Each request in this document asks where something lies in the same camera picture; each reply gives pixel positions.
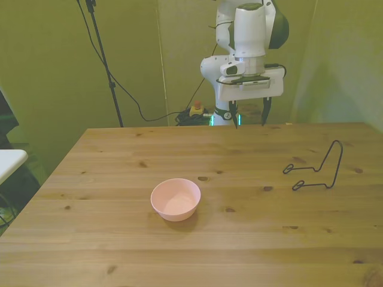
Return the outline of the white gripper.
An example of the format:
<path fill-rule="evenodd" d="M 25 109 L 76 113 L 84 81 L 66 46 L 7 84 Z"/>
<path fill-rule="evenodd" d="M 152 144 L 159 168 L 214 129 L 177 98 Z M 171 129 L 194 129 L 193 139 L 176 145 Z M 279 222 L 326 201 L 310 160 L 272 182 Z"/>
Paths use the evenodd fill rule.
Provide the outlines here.
<path fill-rule="evenodd" d="M 236 100 L 263 98 L 261 125 L 264 126 L 271 109 L 271 97 L 281 96 L 284 92 L 284 68 L 282 66 L 267 68 L 263 74 L 247 79 L 242 75 L 221 76 L 216 82 L 218 99 L 230 101 L 229 112 L 236 129 L 238 128 Z"/>

